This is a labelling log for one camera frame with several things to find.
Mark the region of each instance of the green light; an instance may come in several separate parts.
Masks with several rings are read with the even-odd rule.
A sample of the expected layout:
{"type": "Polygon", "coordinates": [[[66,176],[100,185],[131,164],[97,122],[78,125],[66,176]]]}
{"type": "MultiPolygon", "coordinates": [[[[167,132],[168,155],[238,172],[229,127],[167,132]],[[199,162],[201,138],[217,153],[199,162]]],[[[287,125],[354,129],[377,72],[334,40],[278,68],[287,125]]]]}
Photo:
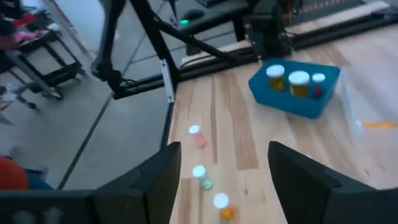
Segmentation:
{"type": "Polygon", "coordinates": [[[189,20],[184,19],[184,20],[180,21],[180,23],[181,23],[181,25],[187,25],[189,23],[189,20]]]}

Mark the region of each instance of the concrete floor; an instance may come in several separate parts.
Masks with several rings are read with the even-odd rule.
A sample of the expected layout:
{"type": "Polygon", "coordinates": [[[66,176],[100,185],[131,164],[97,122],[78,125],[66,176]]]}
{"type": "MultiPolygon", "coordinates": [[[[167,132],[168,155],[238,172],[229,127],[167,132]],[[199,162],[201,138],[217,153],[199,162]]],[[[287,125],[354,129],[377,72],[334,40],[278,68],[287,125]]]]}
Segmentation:
{"type": "MultiPolygon", "coordinates": [[[[161,18],[169,19],[170,8],[164,6],[163,1],[151,0],[150,3],[161,18]]],[[[232,30],[232,24],[225,24],[197,37],[205,39],[232,30]]],[[[114,46],[114,67],[118,70],[126,68],[126,77],[133,79],[160,73],[159,60],[150,57],[155,52],[129,4],[119,20],[118,31],[120,38],[114,46]]],[[[184,46],[168,35],[164,37],[169,49],[184,46]]],[[[90,61],[68,37],[65,41],[88,71],[90,61]]],[[[235,42],[235,39],[234,34],[228,34],[207,42],[220,47],[235,42]]],[[[63,52],[58,44],[52,45],[63,52]]],[[[185,49],[174,50],[172,56],[179,65],[185,49]]],[[[29,60],[41,72],[57,69],[42,49],[30,55],[29,60]]],[[[115,101],[110,98],[109,87],[97,78],[89,75],[81,80],[78,86],[72,83],[62,86],[65,95],[62,101],[27,91],[24,96],[37,103],[39,110],[32,111],[18,102],[13,103],[4,115],[14,125],[0,125],[0,153],[5,154],[19,146],[22,150],[17,155],[18,161],[49,167],[47,182],[55,188],[60,184],[64,189],[98,188],[159,150],[167,109],[163,88],[115,101]],[[70,168],[71,164],[75,165],[74,169],[70,168]],[[69,178],[63,180],[66,173],[69,178]]],[[[0,83],[9,81],[15,81],[10,74],[0,75],[0,83]]]]}

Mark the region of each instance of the wooden tabletop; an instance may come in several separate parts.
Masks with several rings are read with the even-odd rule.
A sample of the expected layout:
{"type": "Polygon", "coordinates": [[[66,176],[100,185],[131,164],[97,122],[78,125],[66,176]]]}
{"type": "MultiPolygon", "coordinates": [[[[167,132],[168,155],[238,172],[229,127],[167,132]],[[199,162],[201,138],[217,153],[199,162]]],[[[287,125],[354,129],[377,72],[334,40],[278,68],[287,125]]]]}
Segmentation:
{"type": "MultiPolygon", "coordinates": [[[[376,2],[372,7],[385,6],[376,2]]],[[[355,9],[356,13],[369,13],[369,6],[363,7],[363,11],[355,9]]],[[[292,29],[300,32],[313,26],[321,24],[311,22],[292,29]]],[[[397,39],[398,26],[390,26],[303,50],[290,59],[338,66],[397,61],[397,39]]],[[[373,187],[398,186],[398,152],[364,151],[354,146],[340,81],[323,115],[309,120],[257,104],[248,80],[258,69],[259,65],[252,63],[179,84],[169,142],[182,143],[182,167],[170,223],[286,223],[271,181],[269,141],[279,141],[373,187]],[[204,149],[198,149],[188,133],[193,124],[201,125],[207,140],[204,149]],[[192,168],[198,164],[206,166],[214,181],[211,191],[204,191],[192,177],[192,168]],[[213,206],[213,197],[220,192],[229,195],[238,211],[227,222],[213,206]]]]}

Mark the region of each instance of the small bottle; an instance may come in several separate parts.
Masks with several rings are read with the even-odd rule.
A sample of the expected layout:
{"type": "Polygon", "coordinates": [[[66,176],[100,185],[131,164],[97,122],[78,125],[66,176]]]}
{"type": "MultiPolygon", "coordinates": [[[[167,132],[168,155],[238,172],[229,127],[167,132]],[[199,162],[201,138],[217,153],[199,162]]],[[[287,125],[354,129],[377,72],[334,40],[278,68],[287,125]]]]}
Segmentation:
{"type": "Polygon", "coordinates": [[[285,90],[285,68],[281,65],[271,65],[266,70],[269,77],[269,88],[277,91],[285,90]]]}
{"type": "Polygon", "coordinates": [[[229,198],[225,193],[216,194],[213,198],[214,206],[220,210],[221,217],[225,219],[232,219],[234,217],[234,209],[229,204],[229,198]]]}
{"type": "Polygon", "coordinates": [[[213,188],[213,181],[207,174],[206,168],[203,165],[199,165],[193,168],[193,176],[200,181],[200,185],[205,190],[211,190],[213,188]]]}
{"type": "Polygon", "coordinates": [[[312,75],[312,81],[314,82],[315,86],[313,88],[313,97],[319,98],[322,96],[322,88],[320,84],[325,81],[325,75],[322,73],[315,73],[312,75]]]}
{"type": "Polygon", "coordinates": [[[295,71],[289,75],[290,93],[295,96],[307,97],[310,75],[304,71],[295,71]]]}
{"type": "Polygon", "coordinates": [[[198,148],[203,149],[206,146],[206,139],[200,131],[200,126],[193,125],[188,131],[193,136],[198,148]]]}

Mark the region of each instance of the blue plastic bin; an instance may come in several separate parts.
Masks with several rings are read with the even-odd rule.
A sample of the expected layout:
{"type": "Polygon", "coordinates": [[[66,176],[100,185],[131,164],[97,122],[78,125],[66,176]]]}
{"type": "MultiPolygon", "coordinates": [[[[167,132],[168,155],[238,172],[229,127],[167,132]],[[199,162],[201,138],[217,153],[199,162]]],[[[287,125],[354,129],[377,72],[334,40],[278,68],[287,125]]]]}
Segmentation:
{"type": "Polygon", "coordinates": [[[249,88],[253,93],[254,99],[262,105],[316,119],[322,114],[331,96],[333,96],[339,75],[340,69],[336,66],[272,58],[266,60],[260,70],[249,80],[249,88]],[[285,67],[285,91],[275,91],[269,88],[269,78],[266,75],[266,70],[271,65],[277,64],[285,67]],[[304,98],[290,94],[288,77],[290,73],[298,70],[308,72],[310,76],[314,73],[323,73],[326,76],[325,81],[318,84],[322,89],[322,96],[314,99],[314,83],[312,80],[309,83],[308,97],[304,98]]]}

